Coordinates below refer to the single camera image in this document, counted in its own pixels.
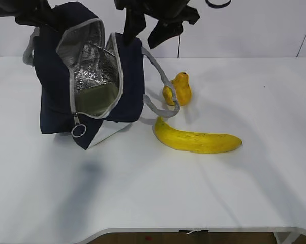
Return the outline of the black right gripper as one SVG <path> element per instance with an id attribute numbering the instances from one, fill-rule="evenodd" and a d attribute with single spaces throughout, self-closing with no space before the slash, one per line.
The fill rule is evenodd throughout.
<path id="1" fill-rule="evenodd" d="M 189 1 L 167 0 L 116 0 L 118 10 L 126 8 L 123 42 L 129 45 L 132 40 L 146 28 L 145 15 L 159 22 L 148 37 L 150 49 L 156 48 L 164 41 L 179 36 L 183 32 L 183 21 L 195 24 L 200 18 L 195 8 L 188 6 Z"/>

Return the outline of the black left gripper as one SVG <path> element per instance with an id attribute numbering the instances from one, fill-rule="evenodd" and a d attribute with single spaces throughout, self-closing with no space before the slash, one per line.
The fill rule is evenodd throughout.
<path id="1" fill-rule="evenodd" d="M 63 31 L 64 25 L 48 1 L 0 0 L 0 17 L 15 17 L 19 25 L 45 24 L 56 31 Z"/>

